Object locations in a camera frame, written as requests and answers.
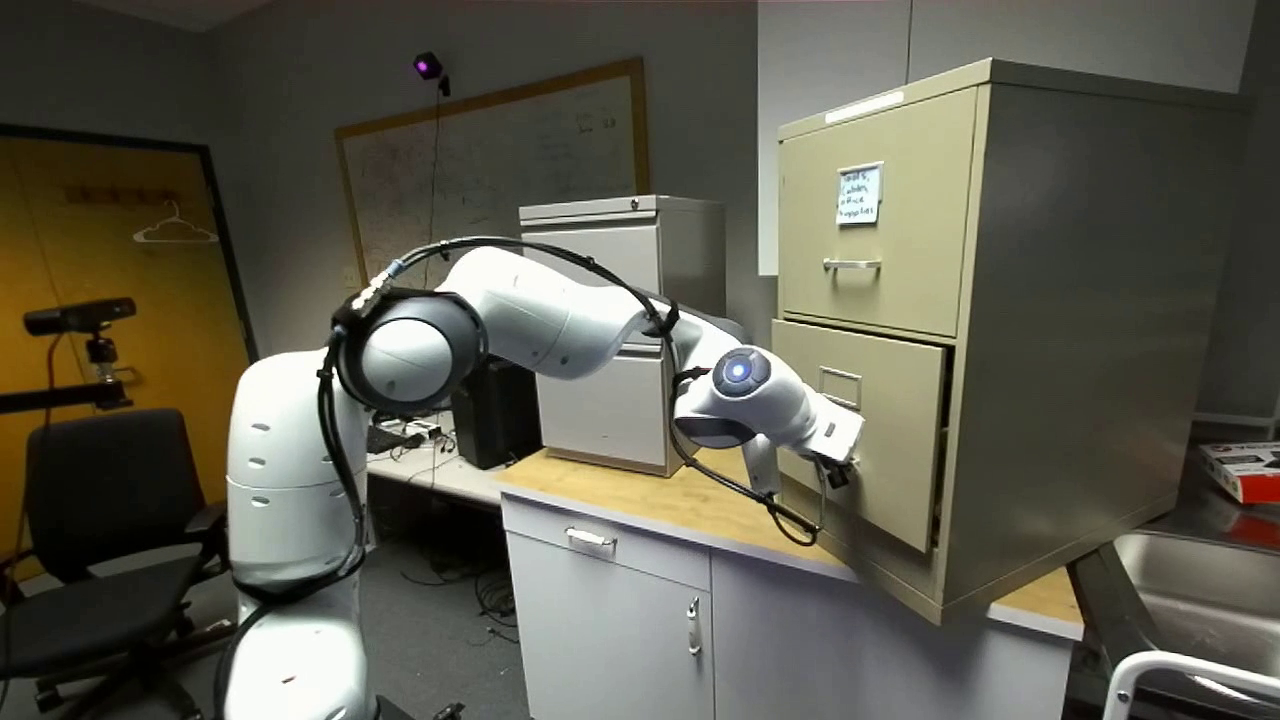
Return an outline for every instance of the lab bench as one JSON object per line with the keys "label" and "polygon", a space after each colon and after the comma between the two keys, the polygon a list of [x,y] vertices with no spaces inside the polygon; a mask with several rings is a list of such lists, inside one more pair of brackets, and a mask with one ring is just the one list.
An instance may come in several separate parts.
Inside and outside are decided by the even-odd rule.
{"label": "lab bench", "polygon": [[1064,574],[946,629],[692,468],[501,468],[537,720],[1056,720],[1086,620]]}

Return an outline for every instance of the cabinet door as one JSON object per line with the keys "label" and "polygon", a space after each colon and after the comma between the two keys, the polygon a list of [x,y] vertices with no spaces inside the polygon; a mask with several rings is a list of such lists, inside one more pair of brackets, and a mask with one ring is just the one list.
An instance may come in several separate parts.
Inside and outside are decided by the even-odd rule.
{"label": "cabinet door", "polygon": [[784,318],[957,337],[976,145],[976,93],[784,135]]}
{"label": "cabinet door", "polygon": [[983,615],[946,629],[870,583],[715,556],[724,720],[1056,720],[1073,639]]}
{"label": "cabinet door", "polygon": [[[933,549],[933,505],[941,481],[946,350],[771,324],[771,350],[823,396],[866,414],[856,449],[852,508],[913,544]],[[784,458],[792,481],[812,468]]]}
{"label": "cabinet door", "polygon": [[507,556],[537,720],[712,720],[704,587],[523,531],[507,531]]}

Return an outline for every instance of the beige filing cabinet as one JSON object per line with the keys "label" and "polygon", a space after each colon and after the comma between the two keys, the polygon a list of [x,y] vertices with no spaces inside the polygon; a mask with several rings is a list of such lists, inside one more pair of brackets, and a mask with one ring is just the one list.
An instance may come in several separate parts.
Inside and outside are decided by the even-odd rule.
{"label": "beige filing cabinet", "polygon": [[839,559],[946,620],[1172,508],[1245,122],[980,59],[784,125],[771,344],[870,418]]}
{"label": "beige filing cabinet", "polygon": [[[724,208],[712,202],[599,196],[523,204],[521,236],[591,257],[625,283],[698,312],[724,307]],[[547,266],[584,283],[604,283],[584,269]],[[615,359],[584,381],[537,377],[545,449],[668,477],[675,468],[675,451],[668,449],[668,396],[668,364],[649,337],[627,341]]]}

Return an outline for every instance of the white box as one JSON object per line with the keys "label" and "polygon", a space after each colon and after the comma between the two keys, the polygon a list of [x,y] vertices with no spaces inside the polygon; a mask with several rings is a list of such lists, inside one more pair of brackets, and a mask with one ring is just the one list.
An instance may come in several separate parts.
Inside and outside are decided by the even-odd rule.
{"label": "white box", "polygon": [[[523,204],[521,236],[591,257],[620,279],[698,312],[724,312],[724,208],[712,202],[604,196]],[[584,269],[547,266],[584,283],[604,283]],[[652,473],[675,468],[668,449],[668,364],[657,341],[627,341],[612,364],[584,381],[537,377],[537,410],[554,451]]]}

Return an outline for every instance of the white cabinet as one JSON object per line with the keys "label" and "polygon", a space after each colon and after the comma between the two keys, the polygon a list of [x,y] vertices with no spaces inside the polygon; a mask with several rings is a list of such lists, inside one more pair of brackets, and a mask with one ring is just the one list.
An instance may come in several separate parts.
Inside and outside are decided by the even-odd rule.
{"label": "white cabinet", "polygon": [[870,583],[712,559],[724,720],[1056,720],[1073,639],[971,615],[933,629]]}
{"label": "white cabinet", "polygon": [[712,718],[707,554],[505,501],[537,720]]}
{"label": "white cabinet", "polygon": [[[521,236],[591,257],[625,283],[698,312],[724,307],[724,208],[712,202],[604,196],[523,204]],[[547,266],[584,283],[604,283],[575,266]],[[668,364],[649,337],[633,337],[612,364],[584,381],[537,377],[537,418],[545,449],[672,473]]]}
{"label": "white cabinet", "polygon": [[537,720],[1056,720],[1075,636],[505,493]]}

